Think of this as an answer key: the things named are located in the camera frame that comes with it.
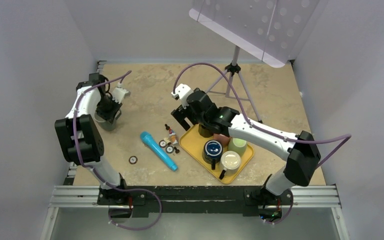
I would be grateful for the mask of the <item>grey ceramic mug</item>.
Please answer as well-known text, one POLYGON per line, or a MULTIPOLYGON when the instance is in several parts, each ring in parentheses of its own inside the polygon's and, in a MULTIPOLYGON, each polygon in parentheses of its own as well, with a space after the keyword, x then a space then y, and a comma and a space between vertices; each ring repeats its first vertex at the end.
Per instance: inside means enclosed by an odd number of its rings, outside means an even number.
POLYGON ((107 112, 107 121, 105 122, 99 122, 99 117, 96 116, 96 113, 94 115, 94 120, 107 132, 112 132, 116 129, 117 121, 113 121, 111 112, 107 112))

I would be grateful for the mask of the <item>dark blue ceramic mug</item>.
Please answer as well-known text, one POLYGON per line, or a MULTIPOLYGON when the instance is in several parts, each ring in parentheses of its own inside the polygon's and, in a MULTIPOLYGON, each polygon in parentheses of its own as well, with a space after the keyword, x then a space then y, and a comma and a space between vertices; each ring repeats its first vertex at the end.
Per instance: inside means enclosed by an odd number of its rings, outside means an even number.
POLYGON ((224 148, 218 140, 208 140, 202 150, 202 158, 207 163, 210 164, 211 169, 215 170, 216 165, 220 162, 220 159, 223 155, 224 148))

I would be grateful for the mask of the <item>black ceramic mug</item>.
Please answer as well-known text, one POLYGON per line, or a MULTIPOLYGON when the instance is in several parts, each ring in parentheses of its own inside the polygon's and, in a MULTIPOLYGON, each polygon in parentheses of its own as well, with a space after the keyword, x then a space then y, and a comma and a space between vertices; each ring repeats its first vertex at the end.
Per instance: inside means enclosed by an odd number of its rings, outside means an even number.
POLYGON ((202 124, 198 125, 198 133, 203 138, 210 138, 214 135, 209 129, 207 129, 202 124))

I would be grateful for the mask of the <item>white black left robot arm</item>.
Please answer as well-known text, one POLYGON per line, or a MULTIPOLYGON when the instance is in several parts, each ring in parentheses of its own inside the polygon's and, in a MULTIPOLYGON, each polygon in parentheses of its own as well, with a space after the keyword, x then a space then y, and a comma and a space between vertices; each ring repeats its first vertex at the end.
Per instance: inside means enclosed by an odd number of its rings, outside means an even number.
POLYGON ((76 86, 76 100, 65 118, 58 119, 54 128, 65 160, 89 170, 99 182, 102 200, 126 203, 129 191, 126 182, 104 156, 104 141, 95 124, 95 116, 103 121, 101 126, 110 132, 121 116, 121 100, 106 90, 110 82, 100 73, 91 73, 87 81, 76 86))

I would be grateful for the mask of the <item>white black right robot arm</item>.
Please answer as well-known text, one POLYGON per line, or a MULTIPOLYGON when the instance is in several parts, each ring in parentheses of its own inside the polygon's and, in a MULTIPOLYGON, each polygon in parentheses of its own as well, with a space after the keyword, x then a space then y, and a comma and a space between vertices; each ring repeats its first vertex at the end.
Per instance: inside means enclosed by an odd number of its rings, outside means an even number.
POLYGON ((264 202, 272 204, 291 187, 307 187, 310 184, 321 159, 311 133, 304 130, 299 134, 284 132, 253 121, 236 109, 218 107, 207 93, 199 88, 192 90, 185 84, 179 85, 171 96, 180 101, 180 106, 171 114, 185 130, 190 128, 186 122, 189 119, 203 129, 202 136, 221 134, 245 140, 286 162, 261 189, 260 196, 264 202))

